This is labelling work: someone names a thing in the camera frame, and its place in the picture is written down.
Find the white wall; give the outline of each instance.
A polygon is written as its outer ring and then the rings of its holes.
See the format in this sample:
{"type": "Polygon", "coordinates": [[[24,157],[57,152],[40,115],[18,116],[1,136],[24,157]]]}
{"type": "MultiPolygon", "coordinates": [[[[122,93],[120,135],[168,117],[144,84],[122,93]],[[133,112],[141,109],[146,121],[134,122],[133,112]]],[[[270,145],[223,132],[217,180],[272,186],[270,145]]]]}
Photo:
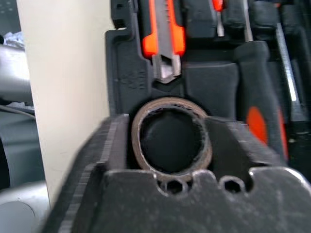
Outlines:
{"type": "Polygon", "coordinates": [[[109,3],[17,0],[51,203],[75,153],[108,115],[109,3]]]}

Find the orange utility knife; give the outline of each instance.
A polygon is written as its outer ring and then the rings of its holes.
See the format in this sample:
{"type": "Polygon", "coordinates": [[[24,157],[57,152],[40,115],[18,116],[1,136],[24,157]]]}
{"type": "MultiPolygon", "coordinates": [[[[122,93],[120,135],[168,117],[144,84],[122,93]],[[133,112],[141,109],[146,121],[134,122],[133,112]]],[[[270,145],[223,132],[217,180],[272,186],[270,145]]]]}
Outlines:
{"type": "Polygon", "coordinates": [[[185,29],[178,0],[140,0],[142,52],[151,59],[154,78],[169,83],[181,74],[185,29]]]}

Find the beige panel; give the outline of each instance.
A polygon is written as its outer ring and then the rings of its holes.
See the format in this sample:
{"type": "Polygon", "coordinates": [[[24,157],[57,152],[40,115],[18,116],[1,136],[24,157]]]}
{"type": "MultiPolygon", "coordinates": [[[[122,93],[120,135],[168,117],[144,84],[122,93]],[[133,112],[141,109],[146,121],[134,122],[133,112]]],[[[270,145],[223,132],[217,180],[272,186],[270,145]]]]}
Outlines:
{"type": "Polygon", "coordinates": [[[74,155],[108,116],[104,32],[112,28],[109,2],[17,1],[51,203],[74,155]]]}

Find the tape roll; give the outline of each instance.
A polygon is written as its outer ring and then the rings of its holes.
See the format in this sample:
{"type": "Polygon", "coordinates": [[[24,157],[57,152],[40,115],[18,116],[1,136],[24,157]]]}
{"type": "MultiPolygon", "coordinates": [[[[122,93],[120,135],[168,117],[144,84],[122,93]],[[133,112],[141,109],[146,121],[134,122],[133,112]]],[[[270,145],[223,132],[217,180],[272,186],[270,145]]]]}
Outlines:
{"type": "Polygon", "coordinates": [[[206,169],[212,159],[211,143],[209,140],[208,131],[204,124],[204,119],[206,117],[208,117],[208,115],[202,108],[192,103],[191,101],[181,98],[165,97],[144,105],[136,114],[132,124],[132,146],[139,166],[144,170],[151,170],[155,172],[157,179],[160,181],[170,181],[173,179],[182,179],[183,181],[191,180],[192,172],[200,169],[206,169]],[[140,141],[141,129],[144,125],[144,121],[167,110],[179,111],[190,116],[192,119],[192,124],[194,124],[200,130],[201,135],[201,148],[195,159],[193,159],[193,162],[188,168],[175,173],[163,172],[152,166],[147,161],[142,151],[140,141]]]}

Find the black plastic tool case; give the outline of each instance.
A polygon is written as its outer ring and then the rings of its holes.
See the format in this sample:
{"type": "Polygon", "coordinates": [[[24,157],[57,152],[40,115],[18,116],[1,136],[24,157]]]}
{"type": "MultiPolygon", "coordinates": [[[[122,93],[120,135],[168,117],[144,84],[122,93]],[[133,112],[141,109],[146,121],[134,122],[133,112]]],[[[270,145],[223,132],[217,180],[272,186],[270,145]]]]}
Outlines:
{"type": "MultiPolygon", "coordinates": [[[[139,13],[139,1],[111,1],[111,18],[116,29],[106,33],[110,114],[127,113],[130,114],[130,120],[133,120],[143,104],[170,96],[191,100],[212,116],[243,121],[243,101],[253,98],[259,104],[269,106],[275,98],[286,126],[289,164],[311,179],[311,137],[307,130],[310,124],[304,122],[302,126],[293,126],[289,122],[289,91],[275,34],[269,30],[269,24],[264,25],[269,12],[253,18],[254,22],[261,22],[261,25],[252,24],[252,27],[255,40],[265,41],[271,79],[260,78],[262,70],[259,62],[257,67],[248,69],[248,72],[254,72],[258,77],[249,80],[245,88],[245,80],[242,79],[241,68],[237,64],[239,53],[246,59],[248,56],[243,54],[243,49],[238,51],[237,48],[245,43],[243,28],[236,27],[241,17],[225,9],[222,19],[226,33],[225,37],[219,38],[216,33],[216,12],[211,0],[178,1],[181,5],[187,45],[186,53],[182,57],[182,75],[169,84],[153,79],[151,61],[142,55],[139,29],[143,22],[139,13]],[[258,86],[262,91],[254,96],[253,90],[258,89],[258,86]]],[[[311,109],[310,4],[308,0],[292,0],[285,2],[279,9],[299,96],[308,110],[311,109]]],[[[267,120],[273,123],[276,121],[278,109],[268,111],[271,119],[267,120]]],[[[282,154],[279,132],[276,135],[272,132],[271,138],[276,140],[272,148],[282,154]]],[[[135,162],[131,162],[134,159],[130,155],[129,157],[129,166],[135,168],[135,162]]]]}

